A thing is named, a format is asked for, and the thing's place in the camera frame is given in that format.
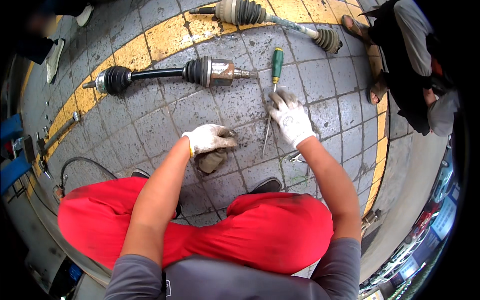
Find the gray shirt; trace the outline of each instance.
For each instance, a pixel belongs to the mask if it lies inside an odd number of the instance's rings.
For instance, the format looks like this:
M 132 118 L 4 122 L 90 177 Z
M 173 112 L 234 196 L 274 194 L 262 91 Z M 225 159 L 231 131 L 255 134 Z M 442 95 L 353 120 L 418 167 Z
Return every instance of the gray shirt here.
M 108 300 L 133 299 L 356 299 L 360 243 L 330 243 L 310 279 L 264 272 L 192 255 L 164 269 L 139 255 L 117 259 L 107 287 Z

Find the work glove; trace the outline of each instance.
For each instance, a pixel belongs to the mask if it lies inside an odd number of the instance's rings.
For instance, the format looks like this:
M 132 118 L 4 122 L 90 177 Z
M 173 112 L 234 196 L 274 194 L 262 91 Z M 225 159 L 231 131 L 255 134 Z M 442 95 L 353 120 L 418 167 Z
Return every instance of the work glove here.
M 270 99 L 277 108 L 268 105 L 268 113 L 278 123 L 280 132 L 287 143 L 294 148 L 304 139 L 315 136 L 308 115 L 303 111 L 303 105 L 294 94 L 285 91 L 269 93 Z
M 183 136 L 190 139 L 190 157 L 195 154 L 210 152 L 217 148 L 235 147 L 237 141 L 233 137 L 221 137 L 228 133 L 225 126 L 206 124 L 195 128 L 193 131 L 184 132 Z

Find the concrete floor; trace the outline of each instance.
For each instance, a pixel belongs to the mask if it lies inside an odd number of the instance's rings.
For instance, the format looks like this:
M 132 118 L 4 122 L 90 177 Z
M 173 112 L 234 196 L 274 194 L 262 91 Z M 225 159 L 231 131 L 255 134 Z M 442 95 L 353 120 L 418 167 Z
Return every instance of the concrete floor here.
M 198 19 L 203 22 L 199 23 L 181 12 L 207 2 L 118 0 L 96 6 L 86 27 L 78 27 L 71 16 L 60 19 L 52 38 L 65 38 L 66 46 L 57 78 L 46 84 L 45 64 L 33 66 L 22 102 L 24 127 L 31 135 L 41 132 L 45 125 L 58 128 L 57 121 L 66 120 L 70 108 L 81 111 L 83 118 L 59 139 L 49 155 L 48 167 L 54 180 L 40 175 L 41 186 L 51 191 L 59 181 L 62 164 L 73 156 L 91 158 L 118 177 L 129 176 L 135 168 L 152 173 L 184 131 L 216 123 L 234 129 L 239 146 L 229 154 L 228 162 L 208 177 L 196 172 L 193 161 L 188 164 L 180 193 L 183 214 L 176 222 L 196 226 L 214 224 L 225 218 L 225 208 L 237 195 L 271 176 L 283 182 L 286 192 L 310 193 L 320 199 L 315 179 L 305 177 L 306 166 L 282 159 L 293 154 L 294 149 L 282 141 L 275 124 L 265 156 L 261 158 L 267 121 L 265 105 L 269 101 L 266 95 L 272 89 L 270 61 L 275 47 L 282 47 L 285 58 L 279 84 L 305 104 L 319 139 L 358 188 L 363 211 L 367 201 L 376 195 L 378 185 L 376 190 L 371 189 L 372 182 L 377 180 L 379 184 L 384 166 L 374 179 L 375 167 L 380 162 L 377 143 L 383 138 L 383 132 L 378 134 L 383 128 L 378 129 L 377 115 L 382 111 L 377 111 L 366 99 L 365 89 L 372 82 L 372 71 L 365 46 L 344 33 L 340 25 L 312 23 L 315 17 L 308 15 L 301 20 L 310 20 L 305 23 L 307 27 L 327 27 L 339 32 L 343 47 L 338 54 L 326 54 L 309 38 L 280 26 L 244 28 L 225 24 L 223 32 L 201 31 L 205 22 L 212 21 Z M 330 2 L 336 15 L 342 13 L 337 5 L 343 5 L 341 8 L 348 13 L 349 9 L 360 9 L 337 0 Z M 280 4 L 272 7 L 282 11 Z M 191 46 L 187 43 L 172 50 L 170 44 L 176 43 L 165 33 L 166 24 L 178 21 L 188 26 Z M 174 32 L 184 29 L 185 26 L 180 26 Z M 139 39 L 142 45 L 146 40 L 147 46 L 141 46 Z M 144 61 L 145 56 L 140 53 L 147 47 L 148 61 Z M 168 48 L 161 52 L 158 50 L 161 47 Z M 96 93 L 89 99 L 81 94 L 85 93 L 81 83 L 90 80 L 90 75 L 94 78 L 111 63 L 133 62 L 133 67 L 129 67 L 158 69 L 183 66 L 188 60 L 204 55 L 231 59 L 238 67 L 257 70 L 259 79 L 236 80 L 230 87 L 207 89 L 183 79 L 145 80 L 135 82 L 119 96 Z M 55 120 L 53 125 L 45 120 L 46 115 Z M 386 141 L 382 144 L 385 155 Z M 82 162 L 72 164 L 66 174 L 69 175 L 67 192 L 106 180 L 95 167 Z

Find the white shoe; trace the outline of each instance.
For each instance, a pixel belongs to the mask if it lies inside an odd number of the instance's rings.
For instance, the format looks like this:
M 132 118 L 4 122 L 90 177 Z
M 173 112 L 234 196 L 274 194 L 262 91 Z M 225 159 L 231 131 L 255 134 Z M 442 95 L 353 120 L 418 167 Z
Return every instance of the white shoe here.
M 47 66 L 47 83 L 51 83 L 55 74 L 57 74 L 57 70 L 59 68 L 59 60 L 60 54 L 63 50 L 63 46 L 65 45 L 65 39 L 59 38 L 55 49 L 53 50 L 53 54 L 45 59 L 45 65 Z
M 80 27 L 83 27 L 83 26 L 87 25 L 88 20 L 90 19 L 90 15 L 92 14 L 92 12 L 93 12 L 93 6 L 92 5 L 85 6 L 84 11 L 80 15 L 78 15 L 78 17 L 75 17 L 75 19 L 77 19 L 77 24 Z

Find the black hose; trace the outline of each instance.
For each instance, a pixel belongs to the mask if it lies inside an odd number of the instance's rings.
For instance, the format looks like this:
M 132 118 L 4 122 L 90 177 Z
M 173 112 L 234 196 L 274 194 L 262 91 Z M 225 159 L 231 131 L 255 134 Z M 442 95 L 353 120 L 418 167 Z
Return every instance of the black hose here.
M 117 179 L 117 177 L 115 175 L 113 175 L 110 171 L 108 171 L 105 167 L 103 167 L 101 164 L 97 163 L 96 161 L 93 161 L 93 160 L 91 160 L 89 158 L 86 158 L 86 157 L 80 157 L 80 156 L 72 157 L 69 160 L 67 160 L 63 164 L 63 166 L 61 167 L 60 188 L 61 188 L 61 191 L 62 191 L 61 192 L 62 197 L 65 197 L 65 189 L 63 188 L 63 173 L 65 172 L 65 169 L 67 168 L 67 166 L 69 164 L 71 164 L 72 162 L 77 161 L 77 160 L 86 161 L 88 163 L 94 164 L 97 168 L 100 169 L 100 171 L 102 171 L 105 175 L 109 176 L 111 179 Z
M 183 68 L 171 68 L 171 69 L 159 69 L 159 70 L 148 70 L 141 72 L 132 72 L 130 79 L 132 81 L 138 79 L 147 79 L 147 78 L 158 78 L 158 77 L 182 77 Z

